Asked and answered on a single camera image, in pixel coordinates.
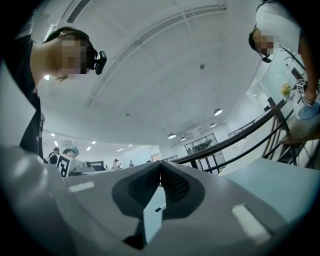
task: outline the person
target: person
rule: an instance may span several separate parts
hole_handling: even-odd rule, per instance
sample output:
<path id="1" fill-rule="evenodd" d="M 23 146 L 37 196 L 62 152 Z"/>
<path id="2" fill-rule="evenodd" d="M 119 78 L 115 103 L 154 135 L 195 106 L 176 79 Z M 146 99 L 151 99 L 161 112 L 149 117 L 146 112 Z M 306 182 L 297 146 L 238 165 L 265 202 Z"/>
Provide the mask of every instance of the person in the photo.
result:
<path id="1" fill-rule="evenodd" d="M 43 43 L 35 43 L 31 36 L 34 14 L 35 11 L 14 40 L 7 44 L 4 61 L 14 81 L 35 108 L 20 147 L 43 157 L 39 143 L 43 125 L 37 90 L 39 81 L 46 75 L 62 81 L 74 74 L 86 74 L 97 68 L 99 60 L 89 36 L 72 27 L 61 27 L 52 32 Z"/>
<path id="2" fill-rule="evenodd" d="M 112 170 L 116 170 L 116 169 L 118 169 L 118 159 L 114 159 L 113 160 L 113 163 L 112 163 Z"/>
<path id="3" fill-rule="evenodd" d="M 79 155 L 79 150 L 75 147 L 72 146 L 70 147 L 70 150 L 66 153 L 67 157 L 75 159 Z"/>
<path id="4" fill-rule="evenodd" d="M 296 20 L 278 1 L 264 0 L 257 8 L 255 21 L 256 25 L 249 34 L 248 41 L 253 50 L 265 56 L 262 60 L 268 60 L 275 42 L 301 55 L 307 76 L 307 88 L 302 101 L 305 105 L 312 106 L 317 98 L 319 70 Z"/>
<path id="5" fill-rule="evenodd" d="M 67 155 L 68 152 L 70 152 L 71 149 L 70 148 L 66 148 L 64 151 L 62 151 L 62 154 Z"/>
<path id="6" fill-rule="evenodd" d="M 48 158 L 45 159 L 48 164 L 56 165 L 58 162 L 58 155 L 59 155 L 60 149 L 58 147 L 55 147 L 53 151 L 49 154 Z"/>

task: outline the white shirt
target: white shirt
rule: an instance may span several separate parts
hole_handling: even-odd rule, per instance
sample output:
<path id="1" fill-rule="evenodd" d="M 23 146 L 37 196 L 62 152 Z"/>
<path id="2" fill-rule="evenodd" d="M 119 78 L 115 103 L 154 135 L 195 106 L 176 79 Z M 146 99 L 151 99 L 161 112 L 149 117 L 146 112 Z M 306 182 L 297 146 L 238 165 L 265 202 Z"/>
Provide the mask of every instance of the white shirt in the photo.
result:
<path id="1" fill-rule="evenodd" d="M 263 36 L 274 36 L 278 44 L 298 52 L 300 26 L 289 11 L 278 2 L 265 3 L 256 12 L 256 27 Z"/>

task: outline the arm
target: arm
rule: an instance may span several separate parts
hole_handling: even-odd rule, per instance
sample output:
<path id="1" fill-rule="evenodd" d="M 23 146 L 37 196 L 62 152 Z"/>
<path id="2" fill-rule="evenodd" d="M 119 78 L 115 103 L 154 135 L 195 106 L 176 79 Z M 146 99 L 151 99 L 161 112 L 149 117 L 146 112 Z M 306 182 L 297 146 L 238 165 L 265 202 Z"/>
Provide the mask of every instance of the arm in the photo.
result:
<path id="1" fill-rule="evenodd" d="M 316 99 L 316 90 L 318 87 L 319 74 L 313 60 L 310 46 L 308 45 L 303 35 L 301 35 L 299 40 L 298 53 L 301 55 L 307 76 L 307 88 L 304 92 L 304 97 L 308 101 L 313 102 Z"/>

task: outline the earpiece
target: earpiece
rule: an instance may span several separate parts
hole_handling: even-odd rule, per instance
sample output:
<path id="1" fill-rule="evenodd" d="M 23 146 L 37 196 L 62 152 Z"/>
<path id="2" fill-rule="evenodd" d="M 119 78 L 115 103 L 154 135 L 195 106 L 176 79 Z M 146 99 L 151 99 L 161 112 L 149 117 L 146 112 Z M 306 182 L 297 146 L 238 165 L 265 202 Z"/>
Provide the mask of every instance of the earpiece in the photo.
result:
<path id="1" fill-rule="evenodd" d="M 94 57 L 94 65 L 91 69 L 95 70 L 97 75 L 100 75 L 107 62 L 107 56 L 103 50 L 98 53 L 97 50 L 94 49 Z"/>

